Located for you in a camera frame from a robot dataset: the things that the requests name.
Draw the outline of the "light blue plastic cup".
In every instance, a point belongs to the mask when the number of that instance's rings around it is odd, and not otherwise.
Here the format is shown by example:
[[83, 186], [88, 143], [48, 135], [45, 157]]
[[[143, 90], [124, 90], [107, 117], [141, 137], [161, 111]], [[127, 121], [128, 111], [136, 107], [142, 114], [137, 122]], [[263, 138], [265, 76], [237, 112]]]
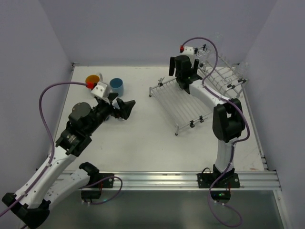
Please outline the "light blue plastic cup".
[[110, 80], [110, 86], [113, 93], [117, 93], [119, 97], [123, 96], [124, 85], [121, 78], [113, 78]]

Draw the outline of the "white patterned ceramic mug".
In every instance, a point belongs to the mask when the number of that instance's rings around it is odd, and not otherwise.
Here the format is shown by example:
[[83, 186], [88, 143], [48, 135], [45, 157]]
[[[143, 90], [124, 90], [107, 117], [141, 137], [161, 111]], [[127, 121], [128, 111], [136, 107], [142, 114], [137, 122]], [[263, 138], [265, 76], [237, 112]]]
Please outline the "white patterned ceramic mug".
[[102, 80], [103, 80], [103, 77], [102, 77], [101, 73], [92, 74], [86, 78], [86, 80], [85, 80], [86, 87], [89, 89], [90, 93], [91, 93], [91, 90], [94, 88], [94, 86], [98, 82], [103, 82]]

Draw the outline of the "grey ceramic mug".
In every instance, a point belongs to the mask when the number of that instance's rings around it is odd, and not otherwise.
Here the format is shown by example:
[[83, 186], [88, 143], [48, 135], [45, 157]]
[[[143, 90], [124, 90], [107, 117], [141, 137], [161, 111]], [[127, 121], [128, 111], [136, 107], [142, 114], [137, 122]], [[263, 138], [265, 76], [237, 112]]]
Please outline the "grey ceramic mug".
[[120, 106], [119, 106], [120, 101], [121, 101], [120, 98], [116, 98], [115, 100], [113, 100], [113, 102], [112, 102], [113, 107], [116, 109], [120, 109]]

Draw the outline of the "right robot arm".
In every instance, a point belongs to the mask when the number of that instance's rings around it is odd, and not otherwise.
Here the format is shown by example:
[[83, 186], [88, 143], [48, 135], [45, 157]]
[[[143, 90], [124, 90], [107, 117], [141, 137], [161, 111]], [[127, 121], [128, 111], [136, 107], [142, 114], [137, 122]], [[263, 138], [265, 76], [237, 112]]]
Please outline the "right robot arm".
[[203, 102], [213, 112], [212, 130], [218, 139], [216, 162], [213, 165], [214, 179], [225, 179], [234, 174], [235, 145], [249, 125], [243, 114], [239, 99], [229, 99], [206, 84], [197, 74], [198, 61], [192, 64], [190, 57], [179, 55], [170, 58], [169, 75], [175, 76], [179, 87]]

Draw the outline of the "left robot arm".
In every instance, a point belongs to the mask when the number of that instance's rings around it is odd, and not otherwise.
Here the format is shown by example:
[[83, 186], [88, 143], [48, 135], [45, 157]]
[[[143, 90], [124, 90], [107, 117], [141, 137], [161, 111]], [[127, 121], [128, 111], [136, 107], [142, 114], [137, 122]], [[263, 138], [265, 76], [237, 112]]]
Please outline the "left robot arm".
[[16, 192], [6, 193], [2, 202], [28, 228], [36, 229], [48, 218], [51, 208], [71, 192], [89, 184], [99, 170], [91, 163], [82, 163], [67, 179], [55, 184], [62, 172], [75, 161], [91, 143], [92, 134], [112, 116], [128, 119], [136, 102], [123, 101], [116, 93], [107, 99], [97, 99], [91, 107], [86, 102], [77, 103], [68, 116], [66, 128], [51, 152], [35, 174]]

